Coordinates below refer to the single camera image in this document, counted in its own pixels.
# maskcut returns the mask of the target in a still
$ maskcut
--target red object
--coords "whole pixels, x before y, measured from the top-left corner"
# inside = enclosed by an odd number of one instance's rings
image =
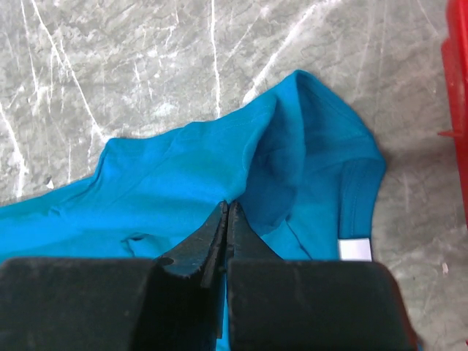
[[[468,0],[449,0],[448,38],[442,44],[445,81],[453,130],[441,132],[455,141],[461,192],[468,220]]]

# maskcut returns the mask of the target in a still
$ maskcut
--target t-shirt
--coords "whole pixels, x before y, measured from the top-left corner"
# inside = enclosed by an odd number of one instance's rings
[[[384,172],[358,115],[314,76],[295,71],[215,121],[111,139],[93,176],[0,208],[0,262],[155,258],[220,201],[235,199],[281,257],[337,260],[340,239],[370,239]],[[227,331],[217,348],[227,350]]]

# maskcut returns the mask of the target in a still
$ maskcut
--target white vein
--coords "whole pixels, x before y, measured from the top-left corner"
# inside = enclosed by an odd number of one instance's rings
[[[39,12],[39,9],[37,8],[37,3],[35,0],[31,0],[31,3],[32,3],[32,6],[34,8],[34,13],[36,14],[37,18],[39,19],[39,23],[42,27],[42,29],[44,29],[45,33],[47,34],[47,38],[49,39],[49,42],[50,44],[52,45],[52,50],[53,52],[55,53],[55,55],[57,56],[57,61],[60,63],[60,65],[62,66],[62,68],[65,68],[64,66],[64,62],[61,60],[60,58],[60,54],[59,54],[59,50],[57,49],[57,45],[55,44],[55,42],[53,41],[53,38],[52,38],[52,35],[50,34],[47,26],[44,24],[44,21],[42,20],[42,16]],[[23,6],[23,0],[21,0],[21,7],[23,8],[23,15],[24,15],[24,6]]]
[[[20,151],[20,147],[18,145],[18,141],[16,140],[15,132],[13,132],[13,128],[11,123],[8,121],[7,117],[5,116],[5,112],[3,111],[3,105],[0,102],[0,116],[7,126],[8,136],[13,144],[13,158],[18,163],[19,172],[18,172],[18,179],[16,182],[16,197],[23,196],[23,187],[24,187],[24,177],[28,172],[28,168],[26,167],[26,163],[24,161],[23,154]]]
[[[91,140],[89,141],[89,148],[88,148],[88,172],[91,172],[91,148],[93,147],[93,141],[94,141],[94,133],[91,133]]]
[[[169,44],[169,40],[172,37],[174,29],[176,29],[176,26],[168,26],[166,29],[169,29],[169,36],[166,38],[166,41],[164,43],[165,48],[167,48],[167,44]]]
[[[29,61],[31,62],[32,80],[34,82],[34,93],[36,93],[36,95],[37,95],[36,104],[38,104],[38,103],[40,103],[40,100],[39,100],[39,83],[37,81],[36,70],[34,69],[34,62],[32,60],[31,43],[29,42],[29,29],[28,29],[28,24],[26,22],[26,14],[25,14],[25,11],[24,11],[23,0],[21,0],[21,12],[23,13],[24,31],[26,32],[26,41],[28,42]]]
[[[12,46],[12,42],[10,41],[10,36],[5,31],[4,31],[4,36],[7,38],[8,48],[10,49],[10,55],[12,59],[14,58],[16,60],[16,67],[18,68],[18,71],[20,71],[20,60],[18,59],[18,55],[16,55],[15,52],[13,51],[13,46]]]
[[[15,102],[16,98],[18,97],[19,93],[23,93],[24,92],[24,86],[23,84],[20,85],[20,87],[18,89],[16,89],[16,92],[15,92],[15,95],[13,95],[13,98],[12,98],[12,101],[10,101],[10,103],[8,104],[7,106],[7,110],[12,107],[13,105],[13,102]]]
[[[211,46],[213,46],[213,70],[214,77],[216,79],[216,117],[221,117],[221,108],[219,106],[221,100],[221,83],[219,81],[219,70],[218,70],[218,57],[216,54],[216,41],[214,39],[214,29],[216,25],[216,17],[214,14],[214,0],[211,0],[211,25],[210,25],[210,37],[211,37]]]
[[[439,36],[439,32],[436,30],[436,27],[434,27],[434,24],[432,24],[431,20],[429,20],[429,16],[427,15],[426,10],[424,9],[423,5],[421,4],[421,1],[420,1],[420,0],[416,0],[416,2],[418,3],[419,8],[421,9],[421,12],[423,13],[424,17],[426,18],[427,23],[429,23],[429,25],[432,27],[432,30],[434,31],[434,33],[435,33],[437,36]]]
[[[143,27],[143,44],[141,45],[141,48],[143,49],[146,45],[146,28]]]
[[[318,2],[316,4],[311,5],[304,14],[302,14],[301,18],[291,27],[286,39],[283,40],[282,44],[279,46],[279,49],[270,56],[268,62],[254,78],[254,85],[252,88],[245,94],[242,102],[246,104],[247,102],[251,101],[257,95],[257,87],[265,80],[266,75],[270,71],[271,67],[275,64],[278,56],[283,52],[287,46],[291,44],[291,42],[300,34],[302,24],[308,20],[313,14],[318,13],[320,15],[320,10],[326,10],[327,12],[331,11],[337,4],[339,4],[342,0],[324,0]]]
[[[35,0],[31,0],[31,3],[32,3],[32,6],[34,8],[34,13],[36,14],[37,18],[39,19],[39,22],[41,24],[41,27],[42,29],[45,31],[45,33],[47,34],[47,37],[49,39],[49,42],[50,42],[50,45],[52,46],[52,50],[53,52],[56,54],[56,58],[57,58],[57,61],[60,63],[60,65],[65,68],[65,64],[68,68],[68,70],[70,71],[70,74],[72,75],[72,79],[75,83],[75,85],[77,86],[78,88],[78,91],[80,92],[80,95],[81,95],[81,99],[83,100],[83,104],[85,105],[85,109],[86,109],[86,112],[88,113],[89,117],[91,118],[91,133],[92,134],[97,134],[99,136],[99,139],[105,143],[107,142],[107,140],[109,140],[109,137],[108,136],[104,136],[102,134],[102,130],[101,128],[99,127],[98,123],[96,122],[96,119],[94,118],[94,115],[93,113],[91,112],[91,108],[89,107],[89,104],[88,104],[88,101],[86,100],[86,97],[85,97],[85,94],[83,93],[83,90],[81,88],[81,85],[80,85],[80,82],[78,81],[78,79],[76,78],[76,74],[75,74],[75,71],[73,69],[73,66],[72,66],[72,63],[71,61],[69,60],[69,57],[67,55],[67,53],[65,52],[65,49],[64,49],[64,43],[63,41],[60,41],[60,44],[61,44],[61,53],[64,55],[65,57],[65,62],[61,59],[60,57],[60,54],[59,54],[59,49],[57,48],[57,45],[55,44],[55,42],[53,41],[53,38],[52,38],[52,35],[50,34],[47,26],[44,24],[44,21],[42,20],[42,16],[39,12],[39,9],[37,8],[37,3]],[[23,0],[21,0],[21,6],[23,8],[23,14],[24,14],[24,6],[23,6]]]
[[[38,87],[38,89],[36,91],[36,95],[37,95],[36,102],[34,103],[34,106],[32,108],[32,114],[33,115],[39,114],[39,108],[41,106],[42,98],[45,95],[48,95],[48,94],[49,94],[49,87],[47,87],[47,86],[39,86]]]
[[[75,71],[72,68],[72,64],[68,58],[67,53],[65,52],[64,49],[64,43],[60,41],[60,46],[61,46],[61,52],[65,57],[65,62],[67,63],[67,66],[70,70],[70,74],[72,75],[72,79],[75,82],[75,85],[78,88],[78,91],[80,92],[81,99],[83,100],[83,104],[85,105],[86,112],[88,113],[89,117],[91,118],[91,134],[96,133],[99,136],[99,139],[103,142],[106,143],[109,140],[108,136],[104,136],[102,134],[101,127],[97,124],[96,119],[94,118],[93,113],[91,112],[91,108],[89,107],[88,101],[86,100],[85,94],[83,93],[83,90],[81,88],[80,82],[76,78]]]
[[[60,101],[61,101],[61,106],[60,106],[60,113],[63,113],[64,112],[64,95],[65,95],[65,87],[62,86],[60,88],[60,94],[61,94],[61,98],[60,98]]]
[[[58,136],[60,137],[61,141],[64,144],[67,144],[67,142],[65,141],[64,133],[59,128],[59,125],[57,124],[56,120],[54,119],[54,117],[53,117],[53,115],[51,113],[49,114],[49,117],[50,117],[50,120],[52,121],[54,127],[57,129]]]
[[[243,42],[243,40],[245,39],[245,37],[247,36],[248,33],[250,33],[250,31],[252,30],[252,27],[254,26],[254,24],[258,21],[258,19],[260,18],[260,16],[262,15],[262,12],[260,11],[259,14],[257,15],[257,17],[254,19],[254,21],[252,23],[249,24],[249,26],[247,27],[247,30],[244,32],[244,35],[239,39],[238,42],[236,42],[236,44],[234,45],[234,48],[227,54],[227,58],[226,58],[226,61],[223,63],[223,65],[221,66],[221,69],[226,65],[227,62],[229,62],[229,60],[234,56],[234,54],[237,52],[237,50],[239,49],[239,46],[241,45],[241,43]]]
[[[151,101],[153,101],[153,88],[151,87],[150,83],[150,77],[148,75],[148,71],[146,70],[146,63],[143,62],[143,73],[145,73],[146,76],[146,85],[148,86],[148,93]]]
[[[52,97],[53,97],[53,55],[50,55],[50,92],[48,92],[49,97],[49,113],[51,110],[52,105]]]
[[[135,74],[135,78],[137,78],[137,81],[138,83],[141,82],[141,79],[140,79],[140,73],[138,72],[138,67],[137,67],[137,63],[136,62],[133,62],[134,64],[134,69],[133,69],[133,72]]]
[[[177,4],[177,1],[174,1],[174,5],[175,5],[175,20],[177,21],[177,24],[179,24],[179,20],[178,20],[178,4]]]

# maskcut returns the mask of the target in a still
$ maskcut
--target clothing label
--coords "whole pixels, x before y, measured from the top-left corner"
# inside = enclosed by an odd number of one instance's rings
[[[343,261],[372,261],[369,239],[338,240],[339,256]]]

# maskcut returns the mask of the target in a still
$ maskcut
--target gray marble surface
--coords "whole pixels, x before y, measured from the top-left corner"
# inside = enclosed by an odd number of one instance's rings
[[[294,69],[388,160],[374,248],[428,350],[466,350],[468,235],[440,44],[444,0],[0,0],[0,201],[91,173],[106,140],[242,106]]]

